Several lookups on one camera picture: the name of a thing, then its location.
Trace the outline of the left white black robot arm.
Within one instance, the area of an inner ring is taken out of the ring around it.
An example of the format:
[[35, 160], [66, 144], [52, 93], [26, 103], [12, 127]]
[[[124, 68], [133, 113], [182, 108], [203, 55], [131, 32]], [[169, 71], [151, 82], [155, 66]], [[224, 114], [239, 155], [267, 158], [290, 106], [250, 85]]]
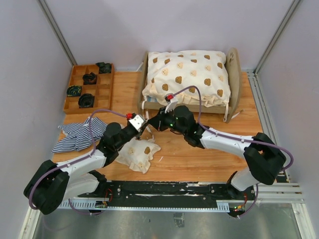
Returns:
[[123, 146], [140, 135], [141, 127], [141, 123], [128, 122], [126, 127], [117, 122], [110, 123], [99, 144], [83, 156], [62, 163], [43, 162], [23, 192], [30, 207], [47, 215], [63, 201], [78, 195], [103, 196], [107, 191], [106, 179], [96, 169], [111, 164]]

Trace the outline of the large bear print cushion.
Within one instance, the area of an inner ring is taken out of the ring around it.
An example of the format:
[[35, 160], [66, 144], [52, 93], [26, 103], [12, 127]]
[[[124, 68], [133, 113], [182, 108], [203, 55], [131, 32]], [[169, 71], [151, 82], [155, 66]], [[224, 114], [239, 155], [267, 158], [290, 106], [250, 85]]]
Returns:
[[147, 57], [143, 103], [151, 97], [161, 105], [166, 105], [165, 96], [177, 93], [180, 104], [226, 107], [223, 120], [227, 120], [231, 91], [225, 68], [225, 53], [184, 50], [148, 52]]

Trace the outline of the wooden pet bed frame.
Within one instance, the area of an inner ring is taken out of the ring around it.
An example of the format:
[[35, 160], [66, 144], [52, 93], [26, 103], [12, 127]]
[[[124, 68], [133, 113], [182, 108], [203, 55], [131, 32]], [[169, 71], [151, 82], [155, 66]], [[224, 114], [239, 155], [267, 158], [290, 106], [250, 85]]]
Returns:
[[[148, 73], [148, 52], [146, 51], [141, 64], [141, 76], [138, 80], [139, 88], [137, 92], [137, 109], [138, 112], [143, 114], [147, 110], [158, 110], [162, 105], [158, 102], [150, 102], [142, 94], [143, 89], [147, 85], [147, 73]], [[238, 108], [240, 98], [242, 95], [242, 83], [243, 77], [241, 72], [240, 60], [238, 51], [235, 47], [231, 47], [226, 54], [225, 69], [228, 73], [228, 84], [231, 91], [231, 97], [228, 107], [212, 106], [203, 107], [203, 113], [209, 114], [224, 114], [224, 121], [229, 123], [234, 117], [234, 114]]]

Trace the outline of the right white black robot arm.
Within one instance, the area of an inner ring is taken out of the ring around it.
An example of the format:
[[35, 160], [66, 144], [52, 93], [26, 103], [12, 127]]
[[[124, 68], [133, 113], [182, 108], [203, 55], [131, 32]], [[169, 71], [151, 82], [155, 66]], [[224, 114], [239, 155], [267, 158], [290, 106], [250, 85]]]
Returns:
[[225, 191], [231, 199], [238, 199], [255, 184], [272, 185], [286, 162], [285, 155], [266, 134], [241, 136], [217, 132], [197, 122], [186, 106], [178, 106], [170, 112], [162, 107], [148, 124], [157, 131], [170, 129], [182, 134], [193, 147], [216, 149], [245, 159], [247, 167], [234, 172], [226, 183]]

